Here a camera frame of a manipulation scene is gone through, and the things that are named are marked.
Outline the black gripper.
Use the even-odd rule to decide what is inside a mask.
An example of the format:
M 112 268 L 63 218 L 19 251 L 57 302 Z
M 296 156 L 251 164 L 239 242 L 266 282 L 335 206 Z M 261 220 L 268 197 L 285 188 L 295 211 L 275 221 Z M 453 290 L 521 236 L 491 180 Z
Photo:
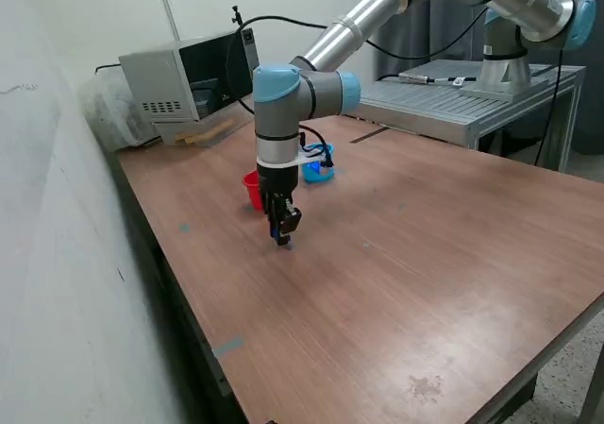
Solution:
M 257 172 L 260 201 L 269 222 L 270 236 L 279 246 L 285 246 L 302 217 L 292 203 L 297 187 L 297 166 L 269 168 L 258 163 Z

